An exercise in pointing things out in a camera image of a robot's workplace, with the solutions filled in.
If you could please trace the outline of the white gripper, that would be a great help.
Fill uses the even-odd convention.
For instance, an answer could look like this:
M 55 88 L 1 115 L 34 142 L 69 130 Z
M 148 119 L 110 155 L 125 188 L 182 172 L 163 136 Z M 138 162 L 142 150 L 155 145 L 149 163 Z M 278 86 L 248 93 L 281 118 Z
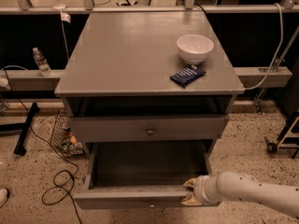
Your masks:
M 191 178 L 184 184 L 184 188 L 193 188 L 193 193 L 189 193 L 181 203 L 186 206 L 200 206 L 202 203 L 218 203 L 220 194 L 217 190 L 217 178 L 215 176 L 201 175 Z

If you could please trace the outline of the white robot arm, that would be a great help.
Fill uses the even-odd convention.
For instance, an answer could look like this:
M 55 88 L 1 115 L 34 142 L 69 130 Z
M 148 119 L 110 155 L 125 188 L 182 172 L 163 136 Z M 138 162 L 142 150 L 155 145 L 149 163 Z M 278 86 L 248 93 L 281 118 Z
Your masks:
M 186 181 L 184 188 L 192 191 L 181 200 L 183 205 L 219 202 L 259 203 L 280 213 L 299 218 L 299 188 L 259 182 L 254 176 L 222 172 L 200 175 Z

